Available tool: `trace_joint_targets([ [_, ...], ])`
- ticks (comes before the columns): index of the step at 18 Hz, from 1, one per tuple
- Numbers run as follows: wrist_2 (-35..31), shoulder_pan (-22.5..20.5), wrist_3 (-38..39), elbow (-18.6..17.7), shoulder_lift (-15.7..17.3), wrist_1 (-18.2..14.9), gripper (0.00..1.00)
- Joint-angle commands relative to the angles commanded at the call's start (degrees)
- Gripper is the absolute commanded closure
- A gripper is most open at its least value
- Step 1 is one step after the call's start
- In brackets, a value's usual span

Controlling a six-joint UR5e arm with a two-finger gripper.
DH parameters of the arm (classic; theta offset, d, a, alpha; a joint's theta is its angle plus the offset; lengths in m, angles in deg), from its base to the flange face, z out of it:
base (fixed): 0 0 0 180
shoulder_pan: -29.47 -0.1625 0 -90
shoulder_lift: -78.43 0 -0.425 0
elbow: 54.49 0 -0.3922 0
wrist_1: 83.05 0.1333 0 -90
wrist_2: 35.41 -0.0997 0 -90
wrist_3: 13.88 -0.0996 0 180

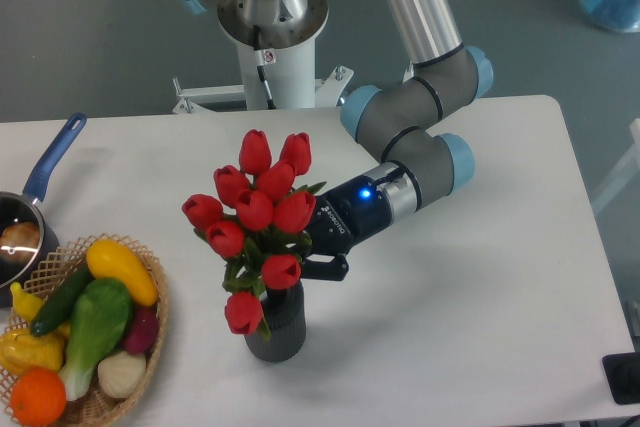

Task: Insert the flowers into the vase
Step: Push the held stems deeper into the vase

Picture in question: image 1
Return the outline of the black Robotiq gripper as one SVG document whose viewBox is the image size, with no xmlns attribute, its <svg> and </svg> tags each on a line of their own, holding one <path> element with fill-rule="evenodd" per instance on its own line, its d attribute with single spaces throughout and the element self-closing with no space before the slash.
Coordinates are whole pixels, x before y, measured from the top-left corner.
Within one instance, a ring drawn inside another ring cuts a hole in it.
<svg viewBox="0 0 640 427">
<path fill-rule="evenodd" d="M 346 256 L 391 225 L 391 203 L 383 188 L 387 176 L 362 174 L 316 197 L 316 207 L 306 227 L 311 238 L 310 254 L 334 256 L 329 261 L 306 258 L 301 277 L 310 280 L 343 281 L 349 272 Z"/>
</svg>

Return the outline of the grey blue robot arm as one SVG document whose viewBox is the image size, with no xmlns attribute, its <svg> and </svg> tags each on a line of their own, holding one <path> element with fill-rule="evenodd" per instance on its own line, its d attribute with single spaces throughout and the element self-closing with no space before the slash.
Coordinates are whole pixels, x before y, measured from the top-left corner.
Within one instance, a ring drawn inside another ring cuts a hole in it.
<svg viewBox="0 0 640 427">
<path fill-rule="evenodd" d="M 324 193 L 301 251 L 309 279 L 342 280 L 356 245 L 463 186 L 474 173 L 473 154 L 453 134 L 429 129 L 491 87 L 485 54 L 465 45 L 447 0 L 387 0 L 409 55 L 407 79 L 381 90 L 349 95 L 346 75 L 323 84 L 314 75 L 315 40 L 327 0 L 181 0 L 194 14 L 215 9 L 235 42 L 242 84 L 178 90 L 182 102 L 244 99 L 250 110 L 338 105 L 350 136 L 377 162 L 372 170 Z"/>
</svg>

